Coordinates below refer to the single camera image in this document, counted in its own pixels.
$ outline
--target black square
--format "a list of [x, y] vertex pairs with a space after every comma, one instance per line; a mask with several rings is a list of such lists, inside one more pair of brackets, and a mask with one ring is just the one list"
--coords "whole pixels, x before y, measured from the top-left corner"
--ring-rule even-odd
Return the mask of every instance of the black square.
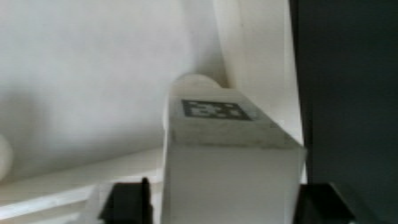
[[182, 100], [186, 117], [250, 120], [236, 103]]

